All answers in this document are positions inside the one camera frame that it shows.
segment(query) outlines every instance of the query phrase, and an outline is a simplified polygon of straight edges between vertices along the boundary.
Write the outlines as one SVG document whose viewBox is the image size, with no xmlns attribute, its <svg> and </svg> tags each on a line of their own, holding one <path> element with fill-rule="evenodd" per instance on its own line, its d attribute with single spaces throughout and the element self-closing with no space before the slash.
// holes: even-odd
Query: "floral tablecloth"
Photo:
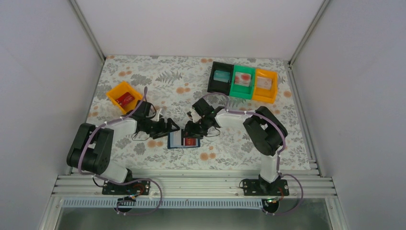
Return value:
<svg viewBox="0 0 406 230">
<path fill-rule="evenodd" d="M 281 154 L 281 169 L 307 170 L 309 161 L 282 60 L 256 58 L 208 58 L 163 56 L 108 56 L 88 116 L 88 123 L 99 125 L 117 118 L 120 110 L 107 98 L 106 92 L 122 81 L 142 93 L 148 87 L 147 99 L 164 117 L 172 118 L 183 128 L 189 120 L 191 105 L 207 93 L 212 62 L 268 69 L 278 72 L 278 95 L 274 104 L 230 97 L 232 108 L 239 110 L 268 107 L 288 130 L 287 149 Z M 222 96 L 207 98 L 214 108 L 223 105 Z M 204 138 L 200 148 L 168 149 L 167 137 L 145 141 L 125 137 L 112 149 L 112 161 L 134 169 L 255 170 L 260 167 L 260 153 L 245 130 L 222 128 L 217 137 Z M 148 135 L 138 135 L 145 139 Z"/>
</svg>

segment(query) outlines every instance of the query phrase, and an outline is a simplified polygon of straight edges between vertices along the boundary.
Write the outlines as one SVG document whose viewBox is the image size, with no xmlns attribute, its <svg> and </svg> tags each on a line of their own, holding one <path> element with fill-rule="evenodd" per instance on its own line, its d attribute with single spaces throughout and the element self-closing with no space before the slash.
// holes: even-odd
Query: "metal frame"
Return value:
<svg viewBox="0 0 406 230">
<path fill-rule="evenodd" d="M 317 160 L 317 153 L 315 151 L 315 147 L 313 144 L 313 139 L 310 134 L 310 129 L 309 125 L 307 123 L 307 119 L 305 116 L 305 111 L 303 110 L 303 105 L 302 105 L 302 100 L 299 95 L 299 90 L 296 85 L 296 80 L 294 78 L 293 70 L 292 70 L 292 65 L 289 64 L 289 62 L 284 61 L 285 64 L 285 69 L 288 74 L 289 82 L 292 87 L 292 93 L 293 93 L 293 99 L 294 103 L 296 106 L 296 111 L 298 113 L 298 118 L 299 118 L 299 124 L 303 133 L 303 138 L 304 142 L 306 145 L 306 150 L 309 156 L 309 161 L 310 163 L 316 163 L 317 168 L 319 170 L 320 176 L 323 177 L 325 175 L 324 167 L 321 165 L 320 161 Z"/>
<path fill-rule="evenodd" d="M 38 229 L 54 230 L 57 227 L 59 215 L 64 199 L 62 197 L 50 197 L 46 206 L 44 216 Z"/>
<path fill-rule="evenodd" d="M 338 198 L 326 198 L 326 205 L 332 228 L 334 230 L 348 230 Z"/>
<path fill-rule="evenodd" d="M 102 188 L 94 186 L 91 176 L 84 176 L 74 170 L 71 175 L 58 176 L 53 197 L 107 197 L 102 195 Z M 331 178 L 322 178 L 317 169 L 289 170 L 298 177 L 304 188 L 305 198 L 334 198 L 336 190 Z M 273 198 L 269 196 L 244 196 L 239 188 L 241 180 L 257 179 L 259 171 L 256 170 L 133 170 L 134 178 L 151 178 L 156 180 L 164 191 L 165 198 Z M 288 180 L 290 196 L 286 198 L 299 198 L 301 195 L 298 183 L 292 178 Z M 108 197 L 122 197 L 122 195 L 109 195 Z M 158 198 L 159 191 L 154 185 L 150 188 L 150 198 Z"/>
<path fill-rule="evenodd" d="M 105 57 L 102 52 L 102 49 L 100 48 L 100 45 L 96 40 L 96 37 L 94 36 L 93 32 L 91 31 L 90 26 L 85 19 L 85 16 L 83 15 L 82 11 L 80 10 L 78 3 L 76 2 L 76 0 L 68 0 L 68 1 L 69 1 L 70 5 L 72 6 L 72 9 L 75 12 L 76 17 L 78 18 L 80 24 L 82 24 L 83 30 L 85 31 L 86 35 L 90 39 L 90 42 L 92 43 L 93 48 L 95 49 L 97 55 L 99 56 L 100 60 L 104 64 Z"/>
<path fill-rule="evenodd" d="M 304 198 L 324 198 L 328 208 L 331 225 L 334 230 L 346 230 L 347 225 L 342 214 L 332 178 L 320 177 L 317 164 L 311 163 L 311 170 L 282 171 L 291 173 L 301 182 Z M 259 171 L 205 171 L 205 170 L 133 170 L 135 178 L 151 178 L 160 184 L 164 191 L 166 208 L 187 208 L 182 202 L 196 203 L 198 208 L 227 208 L 227 205 L 238 203 L 228 208 L 258 208 L 259 199 L 273 198 L 268 196 L 244 196 L 239 188 L 239 182 L 245 178 L 255 179 Z M 288 180 L 291 194 L 285 198 L 298 199 L 300 188 L 291 178 Z M 151 185 L 150 195 L 141 196 L 143 203 L 139 207 L 152 206 L 159 198 L 159 191 Z M 58 176 L 50 201 L 41 222 L 41 230 L 53 230 L 57 227 L 61 208 L 67 207 L 110 207 L 111 201 L 121 198 L 121 195 L 102 195 L 102 189 L 96 187 L 89 175 L 80 175 L 74 169 L 70 175 Z"/>
<path fill-rule="evenodd" d="M 313 33 L 314 28 L 316 27 L 317 23 L 320 21 L 321 16 L 323 16 L 324 12 L 326 11 L 326 8 L 328 4 L 331 2 L 331 0 L 323 0 L 323 2 L 320 5 L 320 8 L 318 9 L 314 19 L 310 23 L 309 28 L 307 29 L 306 33 L 304 34 L 302 40 L 300 41 L 299 45 L 297 46 L 296 50 L 294 51 L 292 58 L 290 59 L 289 63 L 293 65 L 293 63 L 296 61 L 297 56 L 299 55 L 300 51 L 302 50 L 303 46 L 306 44 L 307 40 L 309 39 L 310 35 Z"/>
</svg>

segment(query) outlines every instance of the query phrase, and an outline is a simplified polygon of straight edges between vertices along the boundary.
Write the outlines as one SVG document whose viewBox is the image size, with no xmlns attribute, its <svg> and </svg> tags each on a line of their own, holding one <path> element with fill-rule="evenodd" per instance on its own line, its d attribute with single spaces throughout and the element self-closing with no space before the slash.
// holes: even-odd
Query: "teal box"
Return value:
<svg viewBox="0 0 406 230">
<path fill-rule="evenodd" d="M 234 84 L 236 72 L 247 73 L 251 75 L 251 82 L 249 86 L 242 86 Z M 239 97 L 251 100 L 255 86 L 255 69 L 246 66 L 234 66 L 233 79 L 231 81 L 230 96 Z"/>
</svg>

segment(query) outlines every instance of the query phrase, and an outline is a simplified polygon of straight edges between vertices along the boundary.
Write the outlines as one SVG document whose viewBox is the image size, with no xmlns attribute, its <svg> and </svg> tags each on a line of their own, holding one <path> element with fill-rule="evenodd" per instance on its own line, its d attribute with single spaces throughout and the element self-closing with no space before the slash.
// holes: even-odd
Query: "small box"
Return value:
<svg viewBox="0 0 406 230">
<path fill-rule="evenodd" d="M 123 107 L 121 107 L 119 105 L 119 103 L 116 101 L 117 99 L 119 99 L 121 96 L 123 96 L 126 93 L 129 93 L 131 96 L 134 97 L 134 100 L 132 100 L 131 102 L 123 105 Z M 120 84 L 118 84 L 116 87 L 114 87 L 113 89 L 111 89 L 110 91 L 108 91 L 106 93 L 107 97 L 113 102 L 113 104 L 117 107 L 120 108 L 121 112 L 123 114 L 126 114 L 128 111 L 135 109 L 135 106 L 137 105 L 137 102 L 140 101 L 142 99 L 142 95 L 137 92 L 135 89 L 133 89 L 130 84 L 128 84 L 127 82 L 123 81 Z"/>
<path fill-rule="evenodd" d="M 278 73 L 257 69 L 252 99 L 260 102 L 274 103 L 278 92 Z"/>
<path fill-rule="evenodd" d="M 229 95 L 233 69 L 234 65 L 214 61 L 209 77 L 209 85 L 207 87 L 207 91 L 221 92 L 225 95 Z"/>
<path fill-rule="evenodd" d="M 230 96 L 251 100 L 252 93 L 254 92 L 254 76 L 254 68 L 235 65 L 230 89 Z"/>
</svg>

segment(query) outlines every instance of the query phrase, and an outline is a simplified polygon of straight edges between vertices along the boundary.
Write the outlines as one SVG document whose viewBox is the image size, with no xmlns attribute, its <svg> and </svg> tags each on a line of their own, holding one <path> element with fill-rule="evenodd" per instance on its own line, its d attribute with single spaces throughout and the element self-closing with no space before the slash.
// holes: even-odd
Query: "white wall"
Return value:
<svg viewBox="0 0 406 230">
<path fill-rule="evenodd" d="M 323 0 L 77 0 L 104 54 L 292 57 Z"/>
<path fill-rule="evenodd" d="M 0 1 L 0 229 L 37 229 L 101 62 L 67 0 Z"/>
<path fill-rule="evenodd" d="M 406 229 L 406 1 L 334 0 L 294 74 L 353 230 Z"/>
</svg>

